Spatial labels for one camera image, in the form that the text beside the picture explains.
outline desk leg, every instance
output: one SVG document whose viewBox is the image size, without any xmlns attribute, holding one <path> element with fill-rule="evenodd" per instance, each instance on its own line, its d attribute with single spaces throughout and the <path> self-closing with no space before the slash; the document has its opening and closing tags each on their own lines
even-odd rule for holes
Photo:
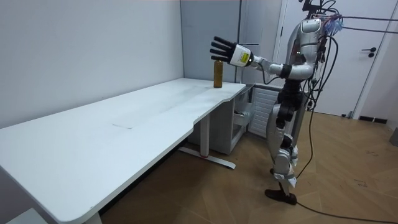
<svg viewBox="0 0 398 224">
<path fill-rule="evenodd" d="M 102 224 L 101 217 L 98 212 L 95 213 L 89 220 L 87 220 L 85 224 Z"/>
<path fill-rule="evenodd" d="M 182 152 L 189 153 L 193 156 L 201 157 L 202 159 L 206 159 L 208 161 L 221 164 L 223 166 L 226 166 L 227 168 L 235 169 L 236 165 L 233 164 L 232 162 L 228 162 L 223 159 L 209 156 L 209 141 L 210 141 L 210 115 L 208 114 L 200 121 L 200 152 L 196 152 L 186 147 L 181 147 L 179 150 Z"/>
</svg>

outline door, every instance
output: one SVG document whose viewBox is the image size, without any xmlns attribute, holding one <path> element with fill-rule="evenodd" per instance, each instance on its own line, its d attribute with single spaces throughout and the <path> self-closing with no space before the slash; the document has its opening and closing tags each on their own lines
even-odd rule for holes
<svg viewBox="0 0 398 224">
<path fill-rule="evenodd" d="M 319 0 L 314 0 L 313 4 L 319 4 Z M 397 0 L 337 0 L 333 7 L 344 16 L 390 19 L 396 4 Z M 277 56 L 279 63 L 284 63 L 286 60 L 287 43 L 293 29 L 307 15 L 307 12 L 302 12 L 301 9 L 302 3 L 298 0 L 287 0 L 283 33 Z M 388 24 L 387 21 L 344 20 L 344 26 L 362 29 L 386 30 Z M 343 29 L 335 35 L 339 44 L 339 55 L 335 68 L 319 98 L 316 112 L 341 116 L 354 111 L 383 37 L 383 33 L 348 29 Z M 370 54 L 372 53 L 370 50 L 366 50 L 371 48 L 376 48 L 374 55 Z M 336 48 L 332 47 L 326 74 L 333 61 L 335 50 Z"/>
</svg>

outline wooden floor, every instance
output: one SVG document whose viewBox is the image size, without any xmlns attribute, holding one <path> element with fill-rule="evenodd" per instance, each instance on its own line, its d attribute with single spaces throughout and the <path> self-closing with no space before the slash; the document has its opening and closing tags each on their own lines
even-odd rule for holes
<svg viewBox="0 0 398 224">
<path fill-rule="evenodd" d="M 305 115 L 298 173 L 310 157 Z M 398 222 L 398 147 L 383 124 L 316 114 L 314 161 L 293 189 L 300 203 L 338 215 Z M 230 156 L 235 170 L 174 153 L 103 216 L 110 223 L 362 223 L 325 217 L 264 195 L 277 189 L 266 143 L 246 135 Z"/>
</svg>

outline humanoid robot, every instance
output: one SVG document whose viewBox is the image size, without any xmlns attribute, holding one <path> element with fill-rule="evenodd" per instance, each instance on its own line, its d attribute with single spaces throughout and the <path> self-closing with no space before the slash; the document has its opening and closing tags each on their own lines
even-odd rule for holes
<svg viewBox="0 0 398 224">
<path fill-rule="evenodd" d="M 319 51 L 322 48 L 322 22 L 320 19 L 305 19 L 293 31 L 288 45 L 286 63 L 274 63 L 262 58 L 236 43 L 215 37 L 210 52 L 213 60 L 227 62 L 236 67 L 252 66 L 268 74 L 285 79 L 277 101 L 269 115 L 267 123 L 267 142 L 271 154 L 273 168 L 271 173 L 279 182 L 280 190 L 266 190 L 265 195 L 271 199 L 292 205 L 297 203 L 296 196 L 289 191 L 290 185 L 296 184 L 293 166 L 297 163 L 297 147 L 293 147 L 293 137 L 285 132 L 295 111 L 303 103 L 301 83 L 312 77 Z"/>
</svg>

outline bottle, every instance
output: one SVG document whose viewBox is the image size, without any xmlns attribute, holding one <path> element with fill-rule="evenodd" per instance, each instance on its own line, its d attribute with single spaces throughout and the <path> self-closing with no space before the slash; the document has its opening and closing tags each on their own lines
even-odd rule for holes
<svg viewBox="0 0 398 224">
<path fill-rule="evenodd" d="M 214 88 L 223 87 L 223 62 L 217 60 L 214 62 Z"/>
</svg>

